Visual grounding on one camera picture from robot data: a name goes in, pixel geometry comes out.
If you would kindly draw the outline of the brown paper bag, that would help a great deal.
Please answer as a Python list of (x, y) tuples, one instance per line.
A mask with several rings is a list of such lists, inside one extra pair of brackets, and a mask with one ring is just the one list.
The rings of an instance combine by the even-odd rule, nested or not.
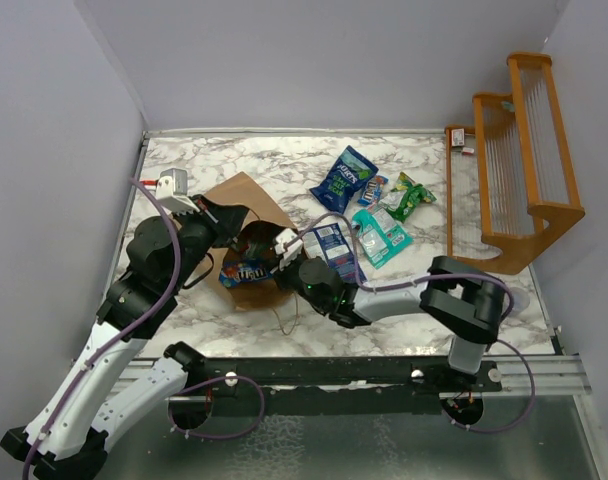
[(245, 172), (209, 190), (205, 199), (241, 214), (237, 244), (210, 251), (214, 269), (206, 277), (206, 284), (236, 311), (270, 310), (282, 334), (292, 334), (300, 309), (295, 306), (285, 316), (278, 309), (289, 300), (299, 301), (293, 292), (277, 286), (269, 263), (273, 259), (274, 238), (286, 228), (294, 229), (293, 222)]

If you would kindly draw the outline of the blue M&M's packet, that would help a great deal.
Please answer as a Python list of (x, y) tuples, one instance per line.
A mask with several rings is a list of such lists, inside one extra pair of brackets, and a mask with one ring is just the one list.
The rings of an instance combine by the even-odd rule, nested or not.
[(389, 180), (381, 175), (373, 176), (363, 187), (357, 203), (363, 207), (370, 207), (377, 204), (383, 194), (385, 186)]
[(264, 281), (270, 277), (269, 270), (262, 262), (243, 260), (224, 262), (219, 273), (219, 282), (225, 288), (230, 289), (240, 284)]

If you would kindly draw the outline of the blue white chips bag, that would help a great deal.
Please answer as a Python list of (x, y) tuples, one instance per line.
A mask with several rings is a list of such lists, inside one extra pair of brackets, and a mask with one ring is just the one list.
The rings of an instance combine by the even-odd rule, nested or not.
[(359, 274), (360, 281), (363, 284), (367, 282), (362, 267), (355, 263), (355, 249), (346, 225), (331, 223), (316, 226), (303, 236), (302, 241), (309, 258), (321, 258), (342, 280), (356, 283), (356, 274)]

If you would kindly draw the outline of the blue Burts chips bag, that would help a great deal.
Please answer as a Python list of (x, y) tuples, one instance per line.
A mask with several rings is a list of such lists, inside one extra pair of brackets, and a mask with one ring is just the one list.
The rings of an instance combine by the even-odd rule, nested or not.
[(329, 211), (343, 214), (353, 198), (379, 171), (364, 155), (347, 146), (310, 193)]

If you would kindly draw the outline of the teal Fox's candy bag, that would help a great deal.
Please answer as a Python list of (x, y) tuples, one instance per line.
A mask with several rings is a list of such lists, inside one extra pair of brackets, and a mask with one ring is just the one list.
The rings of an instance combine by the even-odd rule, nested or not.
[(352, 217), (352, 225), (370, 264), (379, 269), (413, 243), (412, 237), (390, 213), (379, 206)]

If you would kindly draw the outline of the green candy bag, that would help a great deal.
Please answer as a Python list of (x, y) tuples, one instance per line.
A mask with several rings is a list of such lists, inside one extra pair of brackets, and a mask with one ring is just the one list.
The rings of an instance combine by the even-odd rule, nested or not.
[(405, 222), (420, 204), (436, 202), (434, 194), (423, 184), (400, 172), (392, 189), (379, 201), (393, 219)]

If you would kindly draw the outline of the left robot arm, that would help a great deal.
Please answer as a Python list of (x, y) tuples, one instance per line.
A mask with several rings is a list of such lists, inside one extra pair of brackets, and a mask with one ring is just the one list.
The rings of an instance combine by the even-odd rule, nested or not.
[(73, 367), (43, 410), (0, 442), (22, 461), (23, 478), (95, 478), (115, 444), (157, 404), (204, 385), (199, 354), (184, 347), (178, 358), (156, 361), (125, 390), (111, 393), (209, 251), (237, 240), (248, 210), (201, 195), (149, 199), (158, 213), (136, 227), (126, 271), (107, 290)]

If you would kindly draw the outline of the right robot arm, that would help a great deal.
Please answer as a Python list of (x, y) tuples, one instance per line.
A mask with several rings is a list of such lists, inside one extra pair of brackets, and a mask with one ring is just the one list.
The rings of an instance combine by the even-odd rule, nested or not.
[(454, 335), (443, 378), (456, 391), (478, 381), (482, 357), (498, 341), (499, 327), (514, 306), (502, 280), (448, 256), (434, 258), (426, 276), (399, 283), (344, 280), (322, 259), (304, 256), (277, 266), (273, 277), (278, 287), (348, 329), (400, 315), (430, 315)]

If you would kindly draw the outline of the small red white box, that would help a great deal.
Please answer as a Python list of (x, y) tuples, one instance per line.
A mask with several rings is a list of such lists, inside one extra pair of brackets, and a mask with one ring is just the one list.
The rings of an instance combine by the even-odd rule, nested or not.
[(452, 128), (450, 130), (450, 145), (453, 148), (464, 147), (466, 144), (466, 132), (464, 128)]

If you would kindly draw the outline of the orange wooden rack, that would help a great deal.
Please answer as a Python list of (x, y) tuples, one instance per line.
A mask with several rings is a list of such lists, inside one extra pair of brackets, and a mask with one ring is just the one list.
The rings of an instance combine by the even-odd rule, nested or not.
[[(553, 76), (542, 53), (506, 60), (511, 89), (472, 98), (474, 122), (445, 127), (446, 251), (515, 275), (585, 215)], [(453, 148), (450, 130), (464, 128)]]

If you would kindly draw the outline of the small clear plastic cup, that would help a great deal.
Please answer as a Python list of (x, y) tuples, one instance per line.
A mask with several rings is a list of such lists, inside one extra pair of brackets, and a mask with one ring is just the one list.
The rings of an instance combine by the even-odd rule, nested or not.
[(513, 298), (513, 308), (511, 313), (513, 315), (518, 315), (529, 307), (530, 295), (528, 291), (520, 287), (512, 288), (511, 293)]

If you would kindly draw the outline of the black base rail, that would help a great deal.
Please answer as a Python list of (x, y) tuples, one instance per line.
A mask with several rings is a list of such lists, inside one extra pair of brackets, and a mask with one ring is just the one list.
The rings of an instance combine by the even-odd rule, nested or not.
[(437, 414), (442, 394), (501, 389), (489, 360), (470, 375), (451, 369), (444, 356), (207, 358), (184, 342), (164, 355), (198, 388), (174, 405), (188, 415)]

